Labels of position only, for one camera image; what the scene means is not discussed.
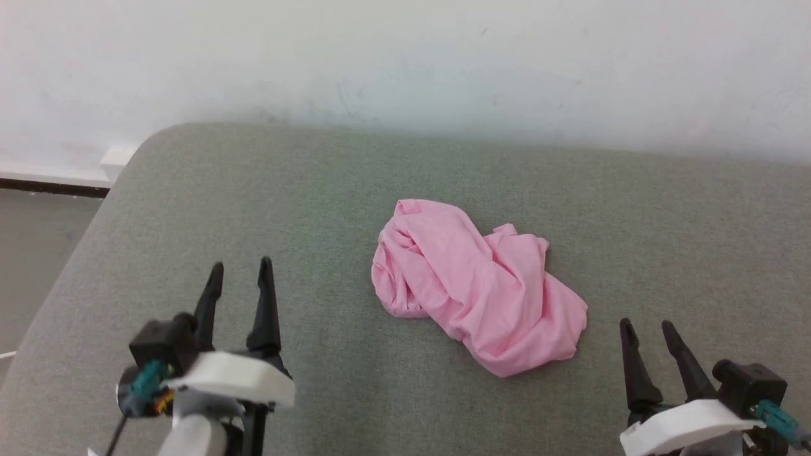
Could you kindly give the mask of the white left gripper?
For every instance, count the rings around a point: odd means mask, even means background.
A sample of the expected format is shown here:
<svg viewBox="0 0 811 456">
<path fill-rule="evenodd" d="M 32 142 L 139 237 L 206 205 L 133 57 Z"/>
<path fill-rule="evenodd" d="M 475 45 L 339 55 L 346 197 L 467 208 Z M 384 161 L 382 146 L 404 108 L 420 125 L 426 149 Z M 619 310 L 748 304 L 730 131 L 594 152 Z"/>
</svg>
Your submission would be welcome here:
<svg viewBox="0 0 811 456">
<path fill-rule="evenodd" d="M 194 339 L 206 353 L 184 376 L 165 381 L 174 394 L 165 456 L 264 456 L 267 416 L 296 405 L 295 382 L 274 364 L 211 351 L 224 274 L 223 263 L 214 263 L 195 307 Z M 260 296 L 246 348 L 252 354 L 278 356 L 281 333 L 269 256 L 261 259 L 257 286 Z"/>
</svg>

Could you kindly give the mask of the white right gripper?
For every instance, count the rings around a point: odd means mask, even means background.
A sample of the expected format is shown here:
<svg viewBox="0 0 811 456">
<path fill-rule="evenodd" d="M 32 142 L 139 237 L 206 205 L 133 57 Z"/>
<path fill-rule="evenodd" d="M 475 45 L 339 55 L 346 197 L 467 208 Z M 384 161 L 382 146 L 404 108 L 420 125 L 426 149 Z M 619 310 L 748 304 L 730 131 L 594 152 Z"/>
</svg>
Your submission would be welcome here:
<svg viewBox="0 0 811 456">
<path fill-rule="evenodd" d="M 715 400 L 717 390 L 672 321 L 661 331 L 668 352 L 677 362 L 686 391 L 686 404 L 653 415 L 620 433 L 625 456 L 661 456 L 673 451 L 716 456 L 742 456 L 742 433 L 765 428 L 762 421 L 742 419 Z M 639 339 L 629 318 L 620 321 L 621 354 L 627 407 L 631 414 L 655 414 L 663 396 L 653 384 L 639 352 Z"/>
</svg>

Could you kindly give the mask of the pink garment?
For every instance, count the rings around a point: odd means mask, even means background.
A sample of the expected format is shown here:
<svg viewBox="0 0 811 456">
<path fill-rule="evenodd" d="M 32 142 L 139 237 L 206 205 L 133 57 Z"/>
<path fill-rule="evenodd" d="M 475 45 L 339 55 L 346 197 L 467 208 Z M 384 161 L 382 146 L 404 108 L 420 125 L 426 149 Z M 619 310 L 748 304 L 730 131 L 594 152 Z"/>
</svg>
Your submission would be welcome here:
<svg viewBox="0 0 811 456">
<path fill-rule="evenodd" d="M 432 319 L 501 378 L 576 355 L 588 306 L 546 269 L 549 243 L 504 224 L 484 236 L 456 206 L 401 199 L 378 236 L 383 309 Z"/>
</svg>

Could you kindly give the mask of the white baseboard with dark strip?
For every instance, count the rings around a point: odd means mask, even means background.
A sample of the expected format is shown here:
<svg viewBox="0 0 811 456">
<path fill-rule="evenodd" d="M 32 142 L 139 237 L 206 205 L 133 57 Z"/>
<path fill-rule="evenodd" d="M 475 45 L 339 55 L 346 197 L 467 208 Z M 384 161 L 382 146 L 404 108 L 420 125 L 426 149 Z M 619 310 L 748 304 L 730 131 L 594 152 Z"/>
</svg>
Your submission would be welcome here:
<svg viewBox="0 0 811 456">
<path fill-rule="evenodd" d="M 0 161 L 0 188 L 105 198 L 137 149 L 136 146 L 107 148 L 98 163 L 84 168 L 28 167 Z"/>
</svg>

